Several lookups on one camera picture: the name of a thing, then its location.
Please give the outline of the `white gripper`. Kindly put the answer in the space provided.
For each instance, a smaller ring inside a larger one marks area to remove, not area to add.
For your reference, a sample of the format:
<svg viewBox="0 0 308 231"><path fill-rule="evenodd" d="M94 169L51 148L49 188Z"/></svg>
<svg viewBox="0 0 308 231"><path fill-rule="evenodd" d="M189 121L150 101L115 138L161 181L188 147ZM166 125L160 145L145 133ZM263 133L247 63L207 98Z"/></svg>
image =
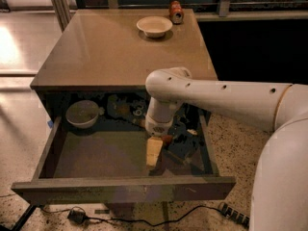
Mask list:
<svg viewBox="0 0 308 231"><path fill-rule="evenodd" d="M164 115L150 115L145 117L145 130L151 137L146 142L146 166L154 168L161 162L161 151L163 141L161 138L165 136L171 127L173 118Z"/></svg>

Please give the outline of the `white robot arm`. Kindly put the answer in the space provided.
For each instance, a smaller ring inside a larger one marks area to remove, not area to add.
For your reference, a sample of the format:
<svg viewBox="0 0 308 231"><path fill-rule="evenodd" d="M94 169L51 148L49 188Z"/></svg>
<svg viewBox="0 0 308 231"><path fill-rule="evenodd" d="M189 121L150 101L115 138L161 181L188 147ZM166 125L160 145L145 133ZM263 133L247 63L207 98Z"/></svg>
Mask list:
<svg viewBox="0 0 308 231"><path fill-rule="evenodd" d="M175 67L153 71L145 87L145 129L156 137L184 103L271 131L256 168L249 231L308 231L307 85L194 80Z"/></svg>

